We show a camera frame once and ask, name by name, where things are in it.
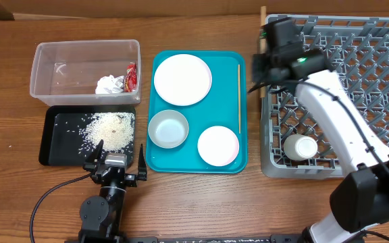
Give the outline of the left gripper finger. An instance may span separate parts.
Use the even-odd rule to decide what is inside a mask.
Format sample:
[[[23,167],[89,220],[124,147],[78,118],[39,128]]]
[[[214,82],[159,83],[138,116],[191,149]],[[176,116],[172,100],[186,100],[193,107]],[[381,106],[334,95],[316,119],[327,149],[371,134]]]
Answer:
[[[101,158],[103,143],[104,141],[100,140],[98,145],[94,148],[91,154],[86,158],[84,162],[85,165],[95,164]]]
[[[143,153],[143,144],[140,145],[140,151],[138,156],[138,174],[147,174],[147,165]]]

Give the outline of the white rice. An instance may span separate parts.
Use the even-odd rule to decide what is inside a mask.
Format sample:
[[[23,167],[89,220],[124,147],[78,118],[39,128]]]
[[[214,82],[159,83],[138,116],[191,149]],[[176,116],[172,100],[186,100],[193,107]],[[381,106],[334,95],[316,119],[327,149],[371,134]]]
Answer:
[[[53,147],[87,157],[100,142],[102,151],[131,151],[135,114],[130,112],[60,113],[55,116]]]

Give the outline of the grey bowl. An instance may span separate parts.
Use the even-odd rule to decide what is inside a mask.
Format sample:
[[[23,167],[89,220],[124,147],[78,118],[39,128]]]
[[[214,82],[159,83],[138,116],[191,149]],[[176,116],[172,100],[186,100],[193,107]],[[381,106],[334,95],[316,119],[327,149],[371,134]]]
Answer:
[[[180,146],[188,137],[187,119],[176,110],[163,110],[156,113],[148,125],[151,141],[163,149]]]

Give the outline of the white napkin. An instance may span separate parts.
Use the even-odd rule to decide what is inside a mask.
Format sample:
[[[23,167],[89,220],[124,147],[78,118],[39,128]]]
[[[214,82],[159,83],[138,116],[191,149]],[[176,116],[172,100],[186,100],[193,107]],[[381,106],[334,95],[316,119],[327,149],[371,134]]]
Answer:
[[[124,76],[114,77],[113,75],[103,76],[95,89],[97,95],[117,94],[124,92]]]

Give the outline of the white pink bowl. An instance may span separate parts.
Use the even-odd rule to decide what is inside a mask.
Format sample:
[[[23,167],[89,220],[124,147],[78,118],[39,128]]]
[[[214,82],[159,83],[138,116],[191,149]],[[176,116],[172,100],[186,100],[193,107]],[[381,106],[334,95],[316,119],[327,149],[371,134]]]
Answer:
[[[239,153],[237,135],[224,126],[211,126],[199,136],[197,149],[204,162],[215,167],[231,164]]]

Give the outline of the white cup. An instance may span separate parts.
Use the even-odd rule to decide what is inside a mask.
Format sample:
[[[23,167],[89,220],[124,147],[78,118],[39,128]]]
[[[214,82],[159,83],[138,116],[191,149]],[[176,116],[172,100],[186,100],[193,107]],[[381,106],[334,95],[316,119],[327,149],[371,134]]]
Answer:
[[[317,150],[317,142],[309,136],[293,134],[284,141],[284,153],[294,161],[311,159],[316,155]]]

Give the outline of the red snack wrapper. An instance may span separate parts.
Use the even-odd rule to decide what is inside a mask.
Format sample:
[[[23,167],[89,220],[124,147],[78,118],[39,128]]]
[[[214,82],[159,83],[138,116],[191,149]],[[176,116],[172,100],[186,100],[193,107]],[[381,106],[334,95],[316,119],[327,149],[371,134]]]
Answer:
[[[124,92],[133,92],[137,89],[137,64],[130,63],[124,78]]]

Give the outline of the wooden chopstick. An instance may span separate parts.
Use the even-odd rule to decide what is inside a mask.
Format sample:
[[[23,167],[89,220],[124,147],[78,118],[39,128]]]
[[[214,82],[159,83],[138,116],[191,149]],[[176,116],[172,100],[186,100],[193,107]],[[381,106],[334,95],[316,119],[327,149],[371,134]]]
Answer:
[[[266,16],[267,16],[267,8],[266,8],[266,6],[262,6],[261,7],[261,17],[260,17],[260,26],[265,25]],[[266,40],[264,38],[259,41],[259,52],[261,54],[266,52]],[[261,98],[264,98],[266,96],[266,88],[265,87],[260,88],[259,96]]]

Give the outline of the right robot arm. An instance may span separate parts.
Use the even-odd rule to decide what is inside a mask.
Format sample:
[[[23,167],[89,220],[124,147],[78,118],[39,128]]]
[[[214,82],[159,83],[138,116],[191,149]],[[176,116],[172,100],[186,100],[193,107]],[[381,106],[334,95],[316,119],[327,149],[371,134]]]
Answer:
[[[261,27],[264,53],[253,57],[255,88],[292,93],[313,116],[336,153],[344,179],[330,195],[330,214],[306,227],[300,242],[362,242],[389,222],[389,147],[348,98],[319,49],[305,50],[291,18]]]

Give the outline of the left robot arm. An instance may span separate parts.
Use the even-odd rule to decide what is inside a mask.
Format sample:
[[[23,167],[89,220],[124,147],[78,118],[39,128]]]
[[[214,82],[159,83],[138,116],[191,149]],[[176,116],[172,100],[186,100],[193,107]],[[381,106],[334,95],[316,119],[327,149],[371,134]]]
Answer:
[[[102,155],[103,141],[100,141],[86,158],[83,169],[89,177],[100,185],[97,196],[87,198],[80,206],[81,230],[79,242],[128,242],[120,231],[120,221],[127,187],[137,187],[138,181],[147,180],[147,165],[140,148],[138,173],[127,172],[125,154],[107,153]]]

